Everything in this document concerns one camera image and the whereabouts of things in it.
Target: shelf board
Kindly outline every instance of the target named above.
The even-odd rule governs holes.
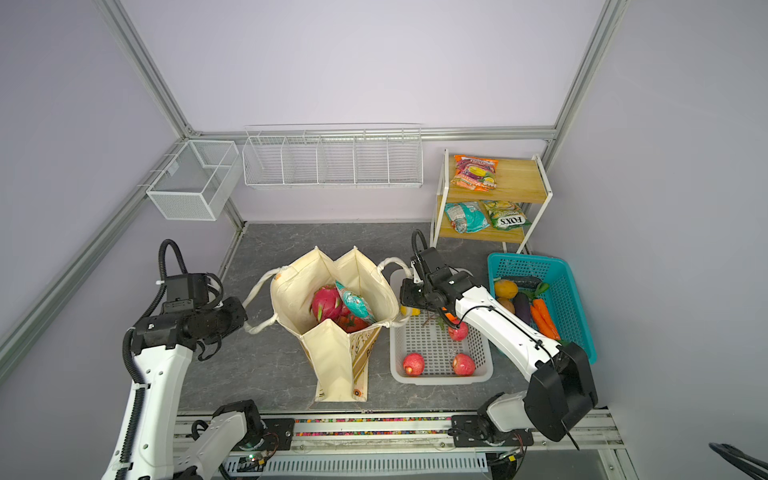
[[[461,238],[463,240],[486,240],[490,242],[507,242],[520,244],[525,237],[522,228],[515,228],[510,231],[496,230],[494,227],[488,227],[484,230],[474,233],[459,233],[451,228],[451,221],[444,215],[442,225],[440,225],[440,237]]]
[[[456,172],[456,159],[449,159],[448,181]],[[541,180],[536,162],[533,160],[504,159],[496,167],[497,187],[487,192],[467,190],[451,185],[448,190],[448,202],[472,202],[479,200],[507,200],[521,204],[543,204],[547,200],[547,191]]]

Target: canvas bag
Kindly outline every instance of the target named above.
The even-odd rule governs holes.
[[[270,285],[274,315],[258,326],[248,322],[243,328],[257,334],[278,322],[291,332],[304,348],[317,375],[318,402],[365,402],[368,398],[368,358],[382,327],[403,325],[408,316],[400,307],[392,288],[382,275],[389,263],[397,263],[409,277],[410,269],[399,258],[388,258],[378,266],[352,248],[338,260],[331,260],[315,247],[288,266],[270,270],[261,277],[243,302],[253,300],[261,286],[272,276]],[[359,332],[346,333],[332,320],[317,324],[310,312],[315,292],[336,280],[362,296],[371,307],[376,320]]]

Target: white wall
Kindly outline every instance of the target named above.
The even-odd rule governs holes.
[[[89,0],[0,5],[0,336],[175,140]]]
[[[601,401],[642,479],[768,458],[768,4],[633,0],[551,171]]]
[[[420,188],[292,188],[254,190],[238,185],[233,199],[245,220],[269,223],[423,221],[435,211],[444,151],[451,154],[530,158],[541,154],[541,140],[429,141],[423,143],[424,185]]]
[[[145,201],[137,219],[0,386],[3,478],[100,478],[118,440],[131,377],[121,342],[157,292],[157,249],[177,241],[190,272],[218,271],[233,228],[165,220]],[[168,273],[178,273],[168,252]]]
[[[552,125],[604,0],[124,0],[192,125]]]

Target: bag handle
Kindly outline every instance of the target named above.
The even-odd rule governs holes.
[[[376,269],[379,271],[379,273],[381,273],[381,272],[384,271],[384,267],[389,265],[390,263],[395,263],[395,264],[399,265],[400,268],[402,268],[406,272],[406,278],[413,278],[413,272],[411,271],[411,268],[408,265],[406,265],[406,263],[403,262],[398,257],[388,257],[388,258],[385,258],[376,267]],[[410,320],[410,319],[411,319],[411,314],[409,313],[408,315],[404,316],[403,318],[401,318],[399,320],[393,320],[392,322],[390,322],[389,323],[389,327],[392,328],[392,327],[396,327],[396,326],[403,326],[406,323],[408,323],[408,320]]]
[[[250,293],[248,293],[248,297],[243,301],[243,308],[247,308],[248,305],[253,301],[253,299],[256,298],[256,295],[258,295],[259,290],[261,290],[261,287],[266,283],[267,280],[270,279],[272,275],[277,275],[278,273],[282,272],[285,269],[286,267],[284,266],[280,268],[273,268],[272,270],[269,270],[264,275],[262,275],[259,281],[256,283],[256,285],[254,285],[253,288],[250,289]],[[273,313],[268,320],[264,320],[262,323],[258,325],[254,326],[248,322],[243,323],[243,330],[250,333],[251,335],[256,335],[258,332],[264,330],[265,328],[272,325],[276,321],[277,321],[277,313]]]

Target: teal plastic basket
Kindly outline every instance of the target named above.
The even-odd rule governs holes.
[[[598,359],[589,333],[587,317],[581,308],[576,282],[571,268],[559,258],[517,253],[491,253],[488,255],[488,276],[491,295],[495,296],[493,283],[505,276],[537,276],[549,283],[549,290],[541,295],[547,303],[552,322],[563,340],[579,345],[587,353],[589,363]]]

